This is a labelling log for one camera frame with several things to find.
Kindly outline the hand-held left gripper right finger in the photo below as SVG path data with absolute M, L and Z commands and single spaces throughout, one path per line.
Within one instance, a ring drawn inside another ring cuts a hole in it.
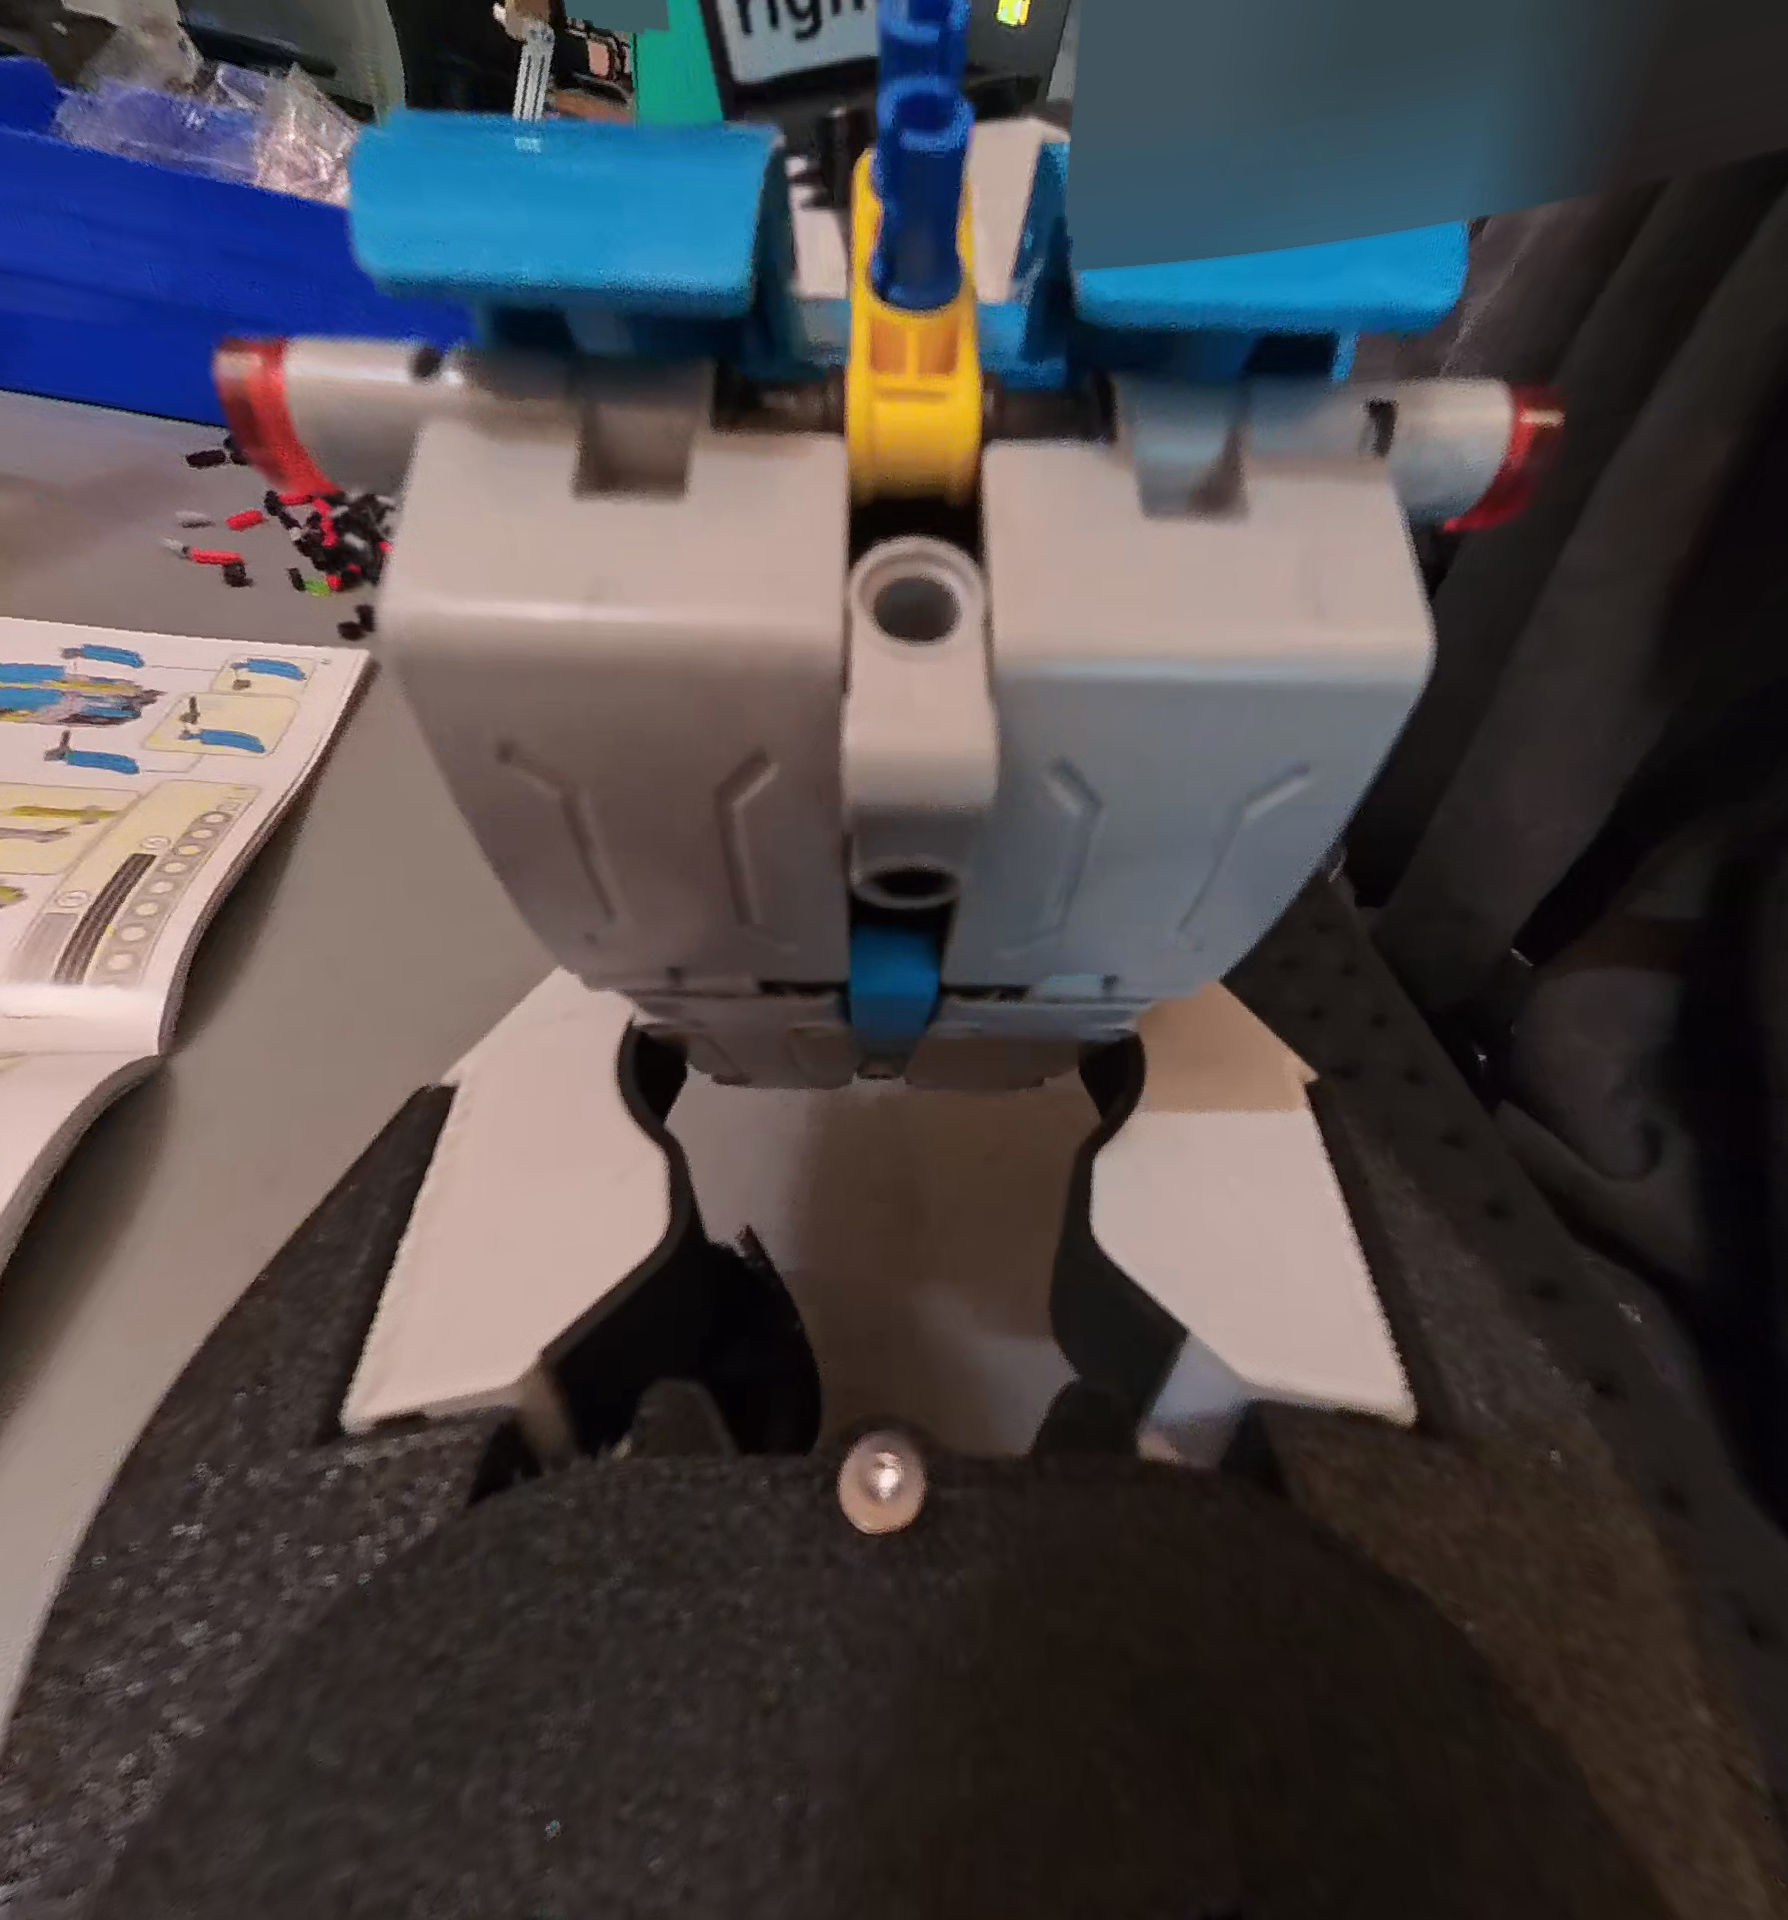
M 1311 1069 L 1225 987 L 1164 1001 L 1080 1067 L 1051 1328 L 1135 1452 L 1216 1463 L 1260 1406 L 1417 1421 Z

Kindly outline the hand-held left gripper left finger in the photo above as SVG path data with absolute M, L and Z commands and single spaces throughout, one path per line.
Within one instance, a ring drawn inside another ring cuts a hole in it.
M 628 1001 L 547 972 L 448 1071 L 448 1112 L 340 1409 L 343 1431 L 477 1414 L 573 1431 L 555 1365 L 675 1223 L 631 1115 Z

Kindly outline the grey blue toy brick model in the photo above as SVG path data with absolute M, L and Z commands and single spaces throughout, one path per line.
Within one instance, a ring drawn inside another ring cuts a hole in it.
M 1031 143 L 979 295 L 967 4 L 877 4 L 847 290 L 793 282 L 786 143 L 399 111 L 356 261 L 471 345 L 222 345 L 281 492 L 399 499 L 380 647 L 555 962 L 725 1085 L 1188 1102 L 1278 1052 L 1222 978 L 1321 870 L 1436 650 L 1411 531 L 1516 516 L 1560 436 L 1497 379 L 1348 382 L 1458 227 L 1073 266 Z

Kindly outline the pile of small brick parts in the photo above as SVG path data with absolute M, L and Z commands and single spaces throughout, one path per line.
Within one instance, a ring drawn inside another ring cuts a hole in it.
M 184 453 L 182 477 L 230 492 L 176 506 L 156 545 L 240 602 L 275 594 L 342 645 L 378 639 L 378 596 L 396 549 L 399 503 L 383 492 L 311 490 L 260 477 L 232 436 Z

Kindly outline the teal green board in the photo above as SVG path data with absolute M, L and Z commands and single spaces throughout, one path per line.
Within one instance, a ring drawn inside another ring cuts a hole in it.
M 664 18 L 664 27 L 631 34 L 639 126 L 692 130 L 723 123 L 714 50 L 701 4 L 666 3 Z

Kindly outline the black perforated panel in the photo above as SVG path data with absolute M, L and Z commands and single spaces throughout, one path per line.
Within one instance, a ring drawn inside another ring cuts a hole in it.
M 1539 1194 L 1348 896 L 1309 882 L 1231 983 L 1317 1071 L 1422 1415 L 1390 1493 L 1272 1415 L 1300 1503 L 1502 1662 L 1672 1915 L 1788 1915 L 1788 1535 L 1691 1349 Z

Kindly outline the clear plastic parts bags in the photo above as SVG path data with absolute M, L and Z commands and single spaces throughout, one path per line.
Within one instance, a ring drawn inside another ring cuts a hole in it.
M 359 133 L 303 68 L 212 61 L 164 18 L 116 24 L 49 130 L 90 152 L 327 206 L 350 198 Z

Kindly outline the open instruction booklet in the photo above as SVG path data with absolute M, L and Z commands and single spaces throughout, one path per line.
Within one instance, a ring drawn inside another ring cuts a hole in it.
M 0 615 L 0 1275 L 90 1122 L 168 1052 L 205 926 L 370 665 Z

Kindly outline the blue plastic bin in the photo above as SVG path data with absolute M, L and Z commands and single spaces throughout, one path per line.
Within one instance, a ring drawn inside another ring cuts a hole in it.
M 456 307 L 374 289 L 343 209 L 70 144 L 62 97 L 0 57 L 0 389 L 222 425 L 222 340 L 471 337 Z

